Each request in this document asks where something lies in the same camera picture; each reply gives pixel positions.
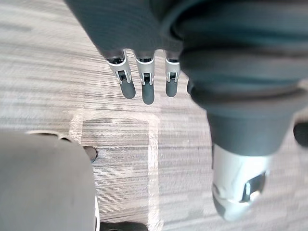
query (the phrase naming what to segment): gray fabric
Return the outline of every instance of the gray fabric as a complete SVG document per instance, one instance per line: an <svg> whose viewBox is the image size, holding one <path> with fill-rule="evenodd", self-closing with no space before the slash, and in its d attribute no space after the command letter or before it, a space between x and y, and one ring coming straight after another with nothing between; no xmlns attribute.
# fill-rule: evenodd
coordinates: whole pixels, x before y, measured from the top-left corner
<svg viewBox="0 0 308 231"><path fill-rule="evenodd" d="M229 118L207 113L212 142L246 156L275 153L286 134L291 116L278 118Z"/></svg>
<svg viewBox="0 0 308 231"><path fill-rule="evenodd" d="M81 146L2 132L0 147L1 231L94 230L94 178Z"/></svg>

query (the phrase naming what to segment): black shoe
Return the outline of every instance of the black shoe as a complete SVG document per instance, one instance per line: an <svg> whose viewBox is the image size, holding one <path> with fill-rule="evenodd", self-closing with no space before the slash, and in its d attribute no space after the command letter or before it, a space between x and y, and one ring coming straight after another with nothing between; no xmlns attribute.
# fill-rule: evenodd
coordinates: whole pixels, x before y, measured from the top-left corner
<svg viewBox="0 0 308 231"><path fill-rule="evenodd" d="M296 124L293 128L293 134L299 145L308 147L308 122Z"/></svg>
<svg viewBox="0 0 308 231"><path fill-rule="evenodd" d="M100 231L148 231L148 228L137 222L108 223L101 222Z"/></svg>

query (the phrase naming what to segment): gray object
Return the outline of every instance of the gray object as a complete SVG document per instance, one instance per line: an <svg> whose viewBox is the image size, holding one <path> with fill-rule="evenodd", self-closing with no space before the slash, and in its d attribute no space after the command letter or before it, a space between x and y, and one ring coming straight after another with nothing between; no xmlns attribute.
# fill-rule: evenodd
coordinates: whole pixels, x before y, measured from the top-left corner
<svg viewBox="0 0 308 231"><path fill-rule="evenodd" d="M96 190L80 145L1 132L0 146L0 230L94 230Z"/></svg>
<svg viewBox="0 0 308 231"><path fill-rule="evenodd" d="M117 2L116 7L98 0L67 2L99 51L165 49L177 54L182 50L179 61L189 77L188 93L207 110L214 147L221 149L213 151L214 160L220 161L214 161L213 182L226 192L213 194L224 204L225 219L238 218L248 208L241 204L244 186L269 168L270 155L279 148L292 114L307 104L307 92L298 83L308 72L303 23L308 4L301 0L133 0ZM134 17L126 20L128 12ZM107 33L117 26L109 13L124 22L117 27L123 37L118 38L116 30ZM177 42L172 46L166 41ZM151 92L147 93L145 81L141 82L143 100L149 104L154 89L147 87ZM173 96L174 92L167 84L166 93ZM237 161L228 164L223 156ZM247 166L249 178L235 174Z"/></svg>

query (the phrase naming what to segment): silver metal joint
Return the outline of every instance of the silver metal joint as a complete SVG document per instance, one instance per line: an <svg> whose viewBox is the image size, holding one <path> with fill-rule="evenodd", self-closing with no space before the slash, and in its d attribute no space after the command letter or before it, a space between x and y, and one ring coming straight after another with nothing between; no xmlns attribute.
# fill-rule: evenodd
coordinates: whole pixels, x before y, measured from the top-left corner
<svg viewBox="0 0 308 231"><path fill-rule="evenodd" d="M111 63L107 60L112 72L115 74L119 84L122 84L122 80L126 80L127 83L131 82L131 73L130 73L130 67L127 60L126 52L124 53L124 59L121 60L120 63Z"/></svg>
<svg viewBox="0 0 308 231"><path fill-rule="evenodd" d="M136 62L141 84L149 83L152 85L154 82L154 59L149 62L141 62L136 58Z"/></svg>
<svg viewBox="0 0 308 231"><path fill-rule="evenodd" d="M171 79L174 79L174 82L177 82L180 76L181 68L179 62L171 62L167 58L165 59L166 66L166 80L170 82Z"/></svg>

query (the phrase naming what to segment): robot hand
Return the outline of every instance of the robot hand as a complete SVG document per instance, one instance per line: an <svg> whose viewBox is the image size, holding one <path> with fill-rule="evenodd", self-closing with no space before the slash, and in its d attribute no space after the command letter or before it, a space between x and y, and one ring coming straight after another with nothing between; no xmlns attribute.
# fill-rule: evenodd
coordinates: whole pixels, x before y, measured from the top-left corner
<svg viewBox="0 0 308 231"><path fill-rule="evenodd" d="M154 51L136 53L136 63L142 84L142 99L145 104L152 104L154 101ZM135 87L131 78L130 67L125 50L107 53L106 60L117 78L125 98L132 99L135 94ZM178 79L180 75L180 63L178 60L166 56L166 94L174 97L177 93Z"/></svg>

